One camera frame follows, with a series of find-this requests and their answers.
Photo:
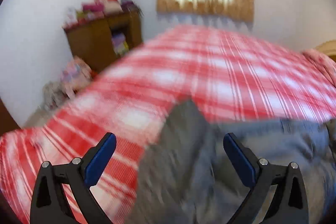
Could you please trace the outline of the red white plaid bedspread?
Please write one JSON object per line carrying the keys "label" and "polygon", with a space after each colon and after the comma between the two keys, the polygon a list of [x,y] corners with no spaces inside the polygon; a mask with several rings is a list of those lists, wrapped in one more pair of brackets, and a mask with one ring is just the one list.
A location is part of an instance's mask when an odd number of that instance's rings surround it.
{"label": "red white plaid bedspread", "polygon": [[43,161],[69,162],[112,132],[116,153],[92,192],[122,223],[144,149],[185,98],[212,122],[335,117],[335,87],[302,54],[235,32],[177,26],[111,65],[44,126],[1,137],[1,192],[15,216],[29,222]]}

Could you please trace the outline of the grey puffer jacket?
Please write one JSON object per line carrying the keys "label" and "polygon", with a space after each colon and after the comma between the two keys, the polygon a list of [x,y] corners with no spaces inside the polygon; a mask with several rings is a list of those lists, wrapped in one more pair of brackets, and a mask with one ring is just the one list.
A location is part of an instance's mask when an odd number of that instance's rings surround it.
{"label": "grey puffer jacket", "polygon": [[335,205],[335,120],[209,123],[175,105],[126,223],[319,223]]}

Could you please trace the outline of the purple items in desk shelf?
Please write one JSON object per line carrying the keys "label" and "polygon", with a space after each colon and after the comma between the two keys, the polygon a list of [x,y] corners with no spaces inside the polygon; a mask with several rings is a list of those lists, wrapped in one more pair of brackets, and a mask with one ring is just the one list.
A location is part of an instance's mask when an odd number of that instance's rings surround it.
{"label": "purple items in desk shelf", "polygon": [[129,52],[129,46],[124,34],[116,34],[112,36],[112,44],[116,55],[123,56]]}

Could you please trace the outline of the brown wooden desk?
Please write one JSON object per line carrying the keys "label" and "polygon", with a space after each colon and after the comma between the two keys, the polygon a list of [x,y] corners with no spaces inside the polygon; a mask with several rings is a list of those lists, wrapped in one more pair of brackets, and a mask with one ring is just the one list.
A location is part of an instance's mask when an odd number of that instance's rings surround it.
{"label": "brown wooden desk", "polygon": [[64,32],[72,55],[84,60],[97,73],[120,58],[113,49],[113,35],[124,34],[130,50],[143,43],[138,8],[65,28]]}

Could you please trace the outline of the pink floral pillow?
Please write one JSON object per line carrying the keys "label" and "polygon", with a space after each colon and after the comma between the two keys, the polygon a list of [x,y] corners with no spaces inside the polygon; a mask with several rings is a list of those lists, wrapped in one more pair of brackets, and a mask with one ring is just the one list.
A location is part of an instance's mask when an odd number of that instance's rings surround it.
{"label": "pink floral pillow", "polygon": [[317,67],[317,69],[333,86],[335,86],[335,61],[315,49],[305,50],[302,54],[309,62]]}

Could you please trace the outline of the pink floral bag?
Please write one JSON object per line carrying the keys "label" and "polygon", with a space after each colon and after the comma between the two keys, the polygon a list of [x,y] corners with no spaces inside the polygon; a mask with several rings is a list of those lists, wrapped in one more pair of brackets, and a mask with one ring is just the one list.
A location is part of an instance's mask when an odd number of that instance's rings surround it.
{"label": "pink floral bag", "polygon": [[65,93],[73,93],[88,86],[91,82],[92,70],[81,58],[75,56],[64,71],[60,82]]}

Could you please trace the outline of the wooden headboard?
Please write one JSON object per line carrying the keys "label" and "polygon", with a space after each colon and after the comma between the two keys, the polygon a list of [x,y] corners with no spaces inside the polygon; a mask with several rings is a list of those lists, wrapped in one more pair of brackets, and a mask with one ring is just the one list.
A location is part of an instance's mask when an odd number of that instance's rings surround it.
{"label": "wooden headboard", "polygon": [[324,42],[316,46],[315,49],[331,58],[334,62],[336,62],[336,40],[330,40],[328,42]]}

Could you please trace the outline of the pile of folded clothes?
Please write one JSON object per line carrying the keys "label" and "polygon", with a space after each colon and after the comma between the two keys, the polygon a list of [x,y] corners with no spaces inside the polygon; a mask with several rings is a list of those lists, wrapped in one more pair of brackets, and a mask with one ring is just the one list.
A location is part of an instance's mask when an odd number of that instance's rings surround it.
{"label": "pile of folded clothes", "polygon": [[82,2],[79,9],[69,7],[66,10],[62,28],[68,30],[92,20],[131,11],[142,12],[132,0],[92,0],[91,2]]}

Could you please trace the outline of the grey knitted bundle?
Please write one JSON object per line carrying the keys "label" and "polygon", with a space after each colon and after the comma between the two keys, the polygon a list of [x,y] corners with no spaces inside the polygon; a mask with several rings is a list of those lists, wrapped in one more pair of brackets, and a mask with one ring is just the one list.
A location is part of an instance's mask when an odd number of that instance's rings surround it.
{"label": "grey knitted bundle", "polygon": [[47,111],[59,108],[67,100],[69,100],[68,95],[65,93],[64,86],[61,82],[48,82],[42,88],[43,92],[43,107]]}

